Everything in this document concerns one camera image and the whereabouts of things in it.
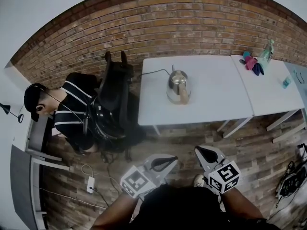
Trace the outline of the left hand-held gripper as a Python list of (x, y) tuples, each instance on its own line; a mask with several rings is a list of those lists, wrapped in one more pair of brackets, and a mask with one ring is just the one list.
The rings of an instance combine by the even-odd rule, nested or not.
[(143, 164), (131, 166), (120, 179), (121, 189), (132, 198), (138, 198), (161, 184), (166, 184), (167, 176), (178, 162), (178, 157), (170, 154), (153, 154)]

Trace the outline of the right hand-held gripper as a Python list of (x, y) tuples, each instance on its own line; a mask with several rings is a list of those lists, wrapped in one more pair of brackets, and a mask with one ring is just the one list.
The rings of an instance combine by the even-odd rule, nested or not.
[(204, 178), (208, 186), (223, 194), (236, 187), (241, 171), (234, 161), (226, 164), (221, 162), (208, 168), (207, 160), (223, 160), (225, 155), (218, 148), (212, 146), (196, 146), (195, 155), (204, 169)]

